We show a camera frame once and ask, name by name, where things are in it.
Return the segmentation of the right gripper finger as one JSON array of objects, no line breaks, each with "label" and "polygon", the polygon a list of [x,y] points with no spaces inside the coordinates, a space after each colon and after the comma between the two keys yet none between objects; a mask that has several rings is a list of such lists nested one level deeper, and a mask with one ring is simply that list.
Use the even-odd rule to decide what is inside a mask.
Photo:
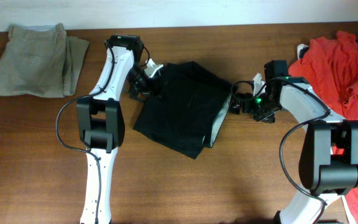
[{"label": "right gripper finger", "polygon": [[270,114],[270,115],[266,115],[266,114],[262,114],[262,115],[253,115],[253,119],[256,122],[264,122],[264,123],[269,123],[272,124],[275,122],[275,115],[274,114]]},{"label": "right gripper finger", "polygon": [[[238,98],[248,99],[250,98],[250,93],[236,93],[235,96]],[[231,98],[228,112],[232,114],[248,113],[248,109],[246,104],[241,100],[236,100],[235,98]]]}]

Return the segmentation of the black shorts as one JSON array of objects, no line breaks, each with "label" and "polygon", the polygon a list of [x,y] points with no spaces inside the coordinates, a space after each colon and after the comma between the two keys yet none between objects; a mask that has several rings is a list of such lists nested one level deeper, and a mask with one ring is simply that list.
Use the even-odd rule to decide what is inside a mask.
[{"label": "black shorts", "polygon": [[196,159],[214,145],[227,115],[231,83],[196,62],[168,63],[134,130]]}]

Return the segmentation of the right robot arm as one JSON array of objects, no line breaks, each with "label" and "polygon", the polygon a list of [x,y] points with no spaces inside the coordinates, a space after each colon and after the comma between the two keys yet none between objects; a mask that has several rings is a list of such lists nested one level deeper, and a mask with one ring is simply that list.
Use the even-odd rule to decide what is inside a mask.
[{"label": "right robot arm", "polygon": [[[318,223],[329,205],[358,188],[358,120],[331,110],[303,77],[271,78],[255,86],[252,96],[233,97],[255,104],[264,118],[287,110],[298,121],[279,146],[280,165],[296,194],[275,214],[274,223]],[[299,129],[306,135],[297,184],[287,171],[283,152],[288,137]]]}]

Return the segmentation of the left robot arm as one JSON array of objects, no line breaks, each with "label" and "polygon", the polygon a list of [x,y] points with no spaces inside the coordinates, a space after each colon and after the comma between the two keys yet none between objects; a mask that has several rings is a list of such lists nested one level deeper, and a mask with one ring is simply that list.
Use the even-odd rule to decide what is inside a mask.
[{"label": "left robot arm", "polygon": [[121,93],[128,84],[130,98],[141,101],[151,96],[152,83],[160,69],[151,60],[140,63],[146,48],[136,35],[112,35],[105,44],[106,63],[96,86],[76,102],[80,140],[86,147],[88,163],[80,223],[112,222],[112,170],[125,135]]}]

